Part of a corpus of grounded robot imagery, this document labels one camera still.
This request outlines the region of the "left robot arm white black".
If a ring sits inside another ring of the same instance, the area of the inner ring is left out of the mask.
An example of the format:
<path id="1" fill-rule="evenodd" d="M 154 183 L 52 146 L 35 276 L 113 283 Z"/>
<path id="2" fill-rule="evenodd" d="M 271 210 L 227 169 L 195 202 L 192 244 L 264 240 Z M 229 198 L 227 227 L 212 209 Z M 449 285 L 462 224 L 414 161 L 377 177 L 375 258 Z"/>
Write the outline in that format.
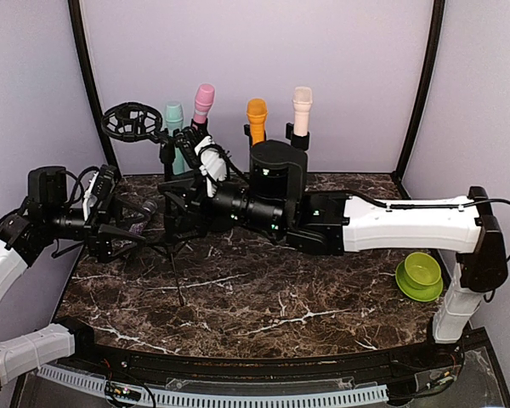
<path id="1" fill-rule="evenodd" d="M 62 166 L 29 172 L 26 198 L 0 219 L 0 301 L 43 250 L 61 240 L 86 247 L 100 263 L 145 243 L 142 225 L 155 208 L 139 207 L 115 195 L 115 167 L 89 167 L 88 172 L 93 175 L 89 186 L 83 188 L 81 177 L 76 177 L 71 190 L 67 179 L 72 174 Z M 69 356 L 85 371 L 103 363 L 93 329 L 73 318 L 0 342 L 0 390 L 28 371 Z"/>

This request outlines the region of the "glitter microphone with silver grille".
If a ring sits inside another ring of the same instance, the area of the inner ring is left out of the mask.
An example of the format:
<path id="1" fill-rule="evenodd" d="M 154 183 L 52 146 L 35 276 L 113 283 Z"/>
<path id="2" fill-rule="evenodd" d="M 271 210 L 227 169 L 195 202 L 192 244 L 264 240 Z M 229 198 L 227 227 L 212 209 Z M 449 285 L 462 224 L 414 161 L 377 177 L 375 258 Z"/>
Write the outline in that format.
<path id="1" fill-rule="evenodd" d="M 137 210 L 138 215 L 130 223 L 128 232 L 135 235 L 142 235 L 143 230 L 150 222 L 152 216 L 156 213 L 158 205 L 156 201 L 149 199 L 143 202 Z"/>

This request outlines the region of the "black tripod stand with shock mount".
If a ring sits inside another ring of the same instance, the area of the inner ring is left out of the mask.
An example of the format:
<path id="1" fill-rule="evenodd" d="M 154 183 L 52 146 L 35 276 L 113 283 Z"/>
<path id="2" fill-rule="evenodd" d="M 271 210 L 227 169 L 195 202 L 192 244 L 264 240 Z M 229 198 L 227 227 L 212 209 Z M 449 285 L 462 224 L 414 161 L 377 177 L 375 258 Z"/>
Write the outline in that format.
<path id="1" fill-rule="evenodd" d="M 107 110 L 100 120 L 101 129 L 104 134 L 110 139 L 115 139 L 123 143 L 134 144 L 138 142 L 151 142 L 158 146 L 160 153 L 160 143 L 156 133 L 166 128 L 161 113 L 148 106 L 138 102 L 125 102 L 114 106 Z M 165 182 L 164 168 L 161 163 L 160 166 L 156 165 L 155 161 L 146 160 L 142 156 L 137 155 L 140 159 L 139 164 L 131 166 L 130 173 L 132 174 L 155 174 L 158 169 L 161 170 L 159 183 Z M 172 179 L 180 178 L 182 176 L 197 176 L 193 169 L 184 172 L 180 175 L 173 175 Z M 181 285 L 179 284 L 179 273 L 177 270 L 176 257 L 185 249 L 190 246 L 190 241 L 183 241 L 176 245 L 166 245 L 163 242 L 164 236 L 164 213 L 165 213 L 165 196 L 161 196 L 162 204 L 162 231 L 160 235 L 153 235 L 146 246 L 163 257 L 167 258 L 173 270 L 176 289 L 178 291 L 179 303 L 184 306 L 185 299 L 182 293 Z"/>

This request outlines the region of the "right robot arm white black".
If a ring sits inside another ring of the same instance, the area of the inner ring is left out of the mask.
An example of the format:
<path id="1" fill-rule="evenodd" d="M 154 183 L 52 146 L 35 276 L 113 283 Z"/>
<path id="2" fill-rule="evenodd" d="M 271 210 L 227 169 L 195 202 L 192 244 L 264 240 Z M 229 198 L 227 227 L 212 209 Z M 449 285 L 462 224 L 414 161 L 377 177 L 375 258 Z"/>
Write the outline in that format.
<path id="1" fill-rule="evenodd" d="M 167 181 L 159 191 L 177 209 L 167 227 L 181 242 L 209 230 L 241 226 L 311 255 L 341 255 L 378 248 L 453 251 L 456 265 L 431 338 L 416 360 L 433 369 L 450 353 L 482 297 L 508 276 L 503 233 L 493 201 L 474 186 L 466 195 L 426 201 L 377 200 L 353 190 L 309 191 L 308 156 L 269 140 L 250 150 L 242 184 L 230 179 L 232 163 L 210 138 L 185 144 L 191 174 Z"/>

